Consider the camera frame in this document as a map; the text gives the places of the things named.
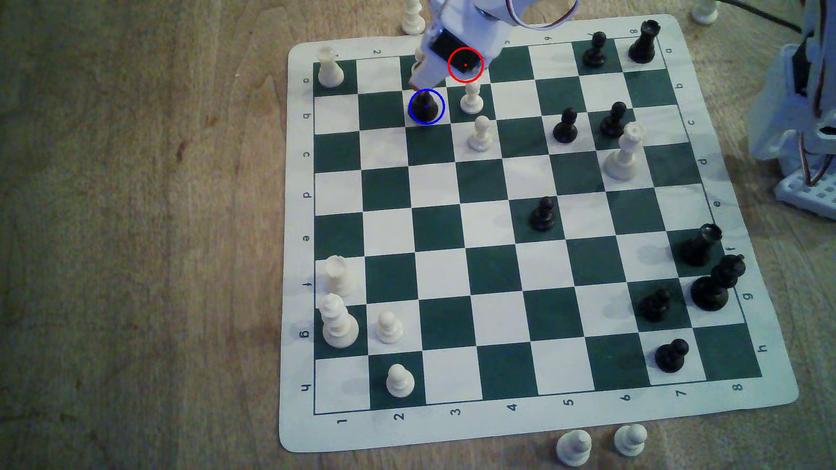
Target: chessboard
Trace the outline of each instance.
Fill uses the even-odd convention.
[[[661,25],[655,58],[628,48],[646,19]],[[581,56],[608,40],[597,69]],[[419,37],[305,43],[288,61],[288,142],[279,434],[292,452],[323,452],[591,427],[776,406],[798,388],[686,42],[667,15],[513,29],[479,79],[493,146],[469,148],[476,115],[464,84],[434,88],[445,111],[410,118],[408,85]],[[317,51],[333,48],[344,81],[317,81]],[[646,129],[638,171],[601,171],[619,148],[599,130],[616,101]],[[578,137],[560,144],[561,112]],[[555,226],[528,224],[555,197]],[[700,226],[723,233],[695,268],[677,247]],[[719,311],[691,284],[724,254],[747,270]],[[329,346],[317,309],[324,260],[344,257],[357,288],[344,298],[359,325]],[[638,303],[671,293],[663,320]],[[404,334],[376,334],[393,312]],[[654,351],[690,351],[665,373]],[[414,391],[393,397],[402,364]]]

